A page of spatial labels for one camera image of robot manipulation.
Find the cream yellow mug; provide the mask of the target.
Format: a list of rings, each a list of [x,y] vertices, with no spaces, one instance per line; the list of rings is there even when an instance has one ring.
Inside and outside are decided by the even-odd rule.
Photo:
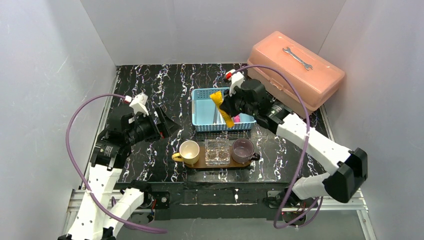
[[[198,162],[200,155],[200,146],[193,140],[184,141],[177,153],[174,153],[171,158],[176,162],[184,162],[186,165],[194,165]]]

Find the yellow toothpaste tube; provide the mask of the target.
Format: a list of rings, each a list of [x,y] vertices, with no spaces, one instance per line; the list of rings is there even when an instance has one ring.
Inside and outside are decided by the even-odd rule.
[[[225,122],[226,126],[228,128],[232,128],[235,126],[235,123],[233,119],[230,117],[229,114],[227,114],[225,111],[223,111],[220,107],[223,104],[224,98],[221,91],[217,91],[212,93],[210,96],[210,99],[214,102],[215,106],[217,107],[223,121]]]

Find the light blue plastic basket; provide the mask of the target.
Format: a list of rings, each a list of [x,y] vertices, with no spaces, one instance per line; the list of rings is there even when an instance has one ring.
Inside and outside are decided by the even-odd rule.
[[[218,88],[198,88],[191,92],[192,125],[197,132],[216,132],[216,131],[238,131],[251,130],[256,120],[247,114],[241,113],[241,122],[235,123],[234,127],[228,128],[221,119],[221,124],[214,124],[214,112],[216,105],[211,100],[210,95],[217,91],[222,93],[227,87]]]

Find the brown wooden oval tray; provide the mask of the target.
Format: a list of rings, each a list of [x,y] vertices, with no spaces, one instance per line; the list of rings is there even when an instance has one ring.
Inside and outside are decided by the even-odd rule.
[[[186,166],[188,168],[191,169],[218,169],[218,168],[246,168],[249,167],[251,165],[251,163],[253,162],[252,160],[249,160],[246,163],[238,163],[236,161],[234,161],[233,157],[230,157],[230,163],[229,164],[215,164],[215,165],[210,165],[206,163],[206,150],[204,146],[200,146],[199,147],[200,152],[199,152],[199,159],[195,164],[187,164]]]

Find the purple translucent cup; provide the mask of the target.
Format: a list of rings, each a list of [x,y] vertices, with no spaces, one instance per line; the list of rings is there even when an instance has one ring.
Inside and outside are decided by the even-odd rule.
[[[246,138],[240,138],[233,142],[231,157],[239,164],[247,164],[251,161],[259,161],[261,155],[255,152],[255,146]]]

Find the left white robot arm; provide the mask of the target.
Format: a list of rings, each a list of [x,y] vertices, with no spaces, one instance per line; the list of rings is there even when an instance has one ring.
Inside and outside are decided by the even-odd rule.
[[[109,209],[112,193],[132,146],[140,142],[153,143],[172,136],[180,126],[163,109],[153,112],[120,106],[109,117],[109,123],[97,137],[88,168],[82,173],[71,151],[66,130],[65,145],[71,163],[81,176],[85,192],[73,224],[61,240],[115,240],[124,226],[151,233],[166,234],[163,228],[140,225],[129,221],[132,213],[151,196],[151,184],[134,180],[124,189],[122,197]]]

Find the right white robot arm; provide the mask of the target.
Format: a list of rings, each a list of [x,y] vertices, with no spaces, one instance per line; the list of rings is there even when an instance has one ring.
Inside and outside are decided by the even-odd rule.
[[[298,147],[306,147],[306,153],[325,169],[320,175],[294,178],[289,196],[292,203],[315,197],[348,203],[368,177],[368,156],[364,150],[339,145],[307,126],[296,113],[273,100],[256,79],[225,90],[219,108],[231,117],[252,116],[261,127]]]

